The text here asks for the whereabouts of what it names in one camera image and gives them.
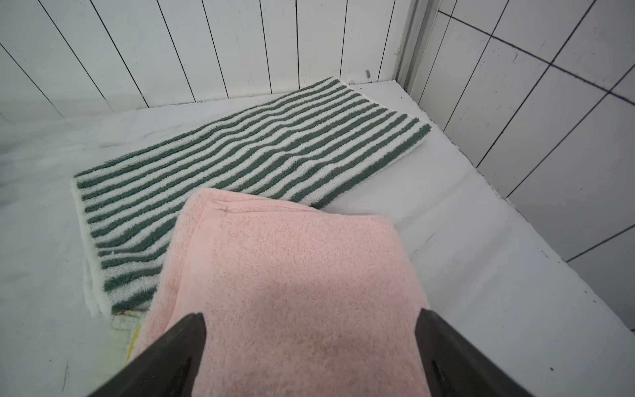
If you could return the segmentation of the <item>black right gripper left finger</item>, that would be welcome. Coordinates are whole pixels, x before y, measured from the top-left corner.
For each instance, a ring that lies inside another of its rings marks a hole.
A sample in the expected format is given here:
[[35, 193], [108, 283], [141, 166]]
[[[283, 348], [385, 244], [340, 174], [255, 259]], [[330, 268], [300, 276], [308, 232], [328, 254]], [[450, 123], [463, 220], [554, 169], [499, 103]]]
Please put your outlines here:
[[207, 329], [203, 314], [188, 314], [93, 396], [191, 396]]

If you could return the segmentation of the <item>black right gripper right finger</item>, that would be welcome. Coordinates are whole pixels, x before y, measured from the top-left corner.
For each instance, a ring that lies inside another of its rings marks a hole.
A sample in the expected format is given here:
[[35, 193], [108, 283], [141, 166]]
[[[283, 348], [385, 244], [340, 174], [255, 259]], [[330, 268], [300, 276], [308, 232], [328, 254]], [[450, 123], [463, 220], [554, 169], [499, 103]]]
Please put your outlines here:
[[422, 309], [415, 328], [432, 396], [529, 396], [437, 313]]

